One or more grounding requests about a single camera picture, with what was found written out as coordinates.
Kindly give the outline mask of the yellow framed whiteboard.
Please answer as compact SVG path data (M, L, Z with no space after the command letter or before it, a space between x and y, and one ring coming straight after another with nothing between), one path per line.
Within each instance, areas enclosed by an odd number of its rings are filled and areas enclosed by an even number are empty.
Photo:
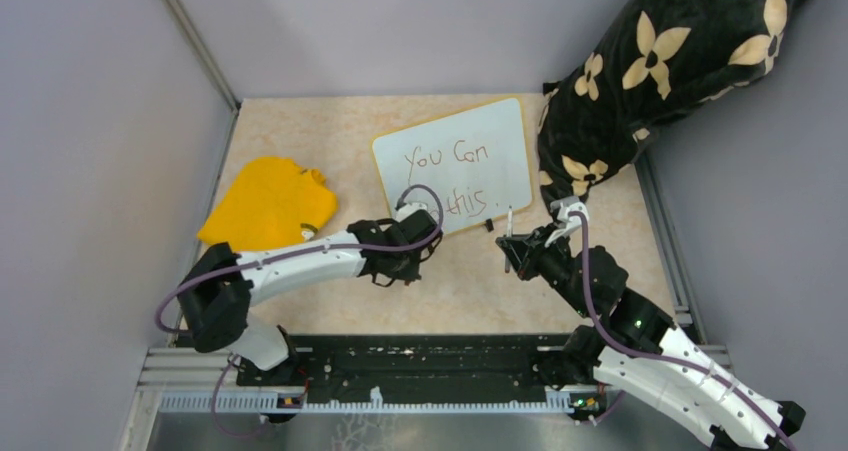
M501 98L376 137L371 149L391 208L402 192L433 215L444 212L443 230L455 233L520 211L533 201L523 107Z

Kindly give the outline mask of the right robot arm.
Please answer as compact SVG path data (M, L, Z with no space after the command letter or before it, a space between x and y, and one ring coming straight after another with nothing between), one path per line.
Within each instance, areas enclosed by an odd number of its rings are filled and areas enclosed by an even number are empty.
M805 410L743 384L693 342L674 319L627 285L628 273L602 246L572 254L545 243L553 228L502 236L497 246L519 279L544 279L591 324L539 372L549 385L611 385L669 417L711 450L792 450Z

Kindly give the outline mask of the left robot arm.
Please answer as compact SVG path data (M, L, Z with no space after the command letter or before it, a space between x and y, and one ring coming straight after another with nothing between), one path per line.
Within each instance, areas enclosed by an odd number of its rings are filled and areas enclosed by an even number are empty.
M300 359L287 333L251 312L283 293L339 279L383 277L384 285L420 279L420 266L443 236L423 207L397 218L359 220L330 236L272 251L208 248L178 287L177 301L196 352L236 354L277 385L292 382Z

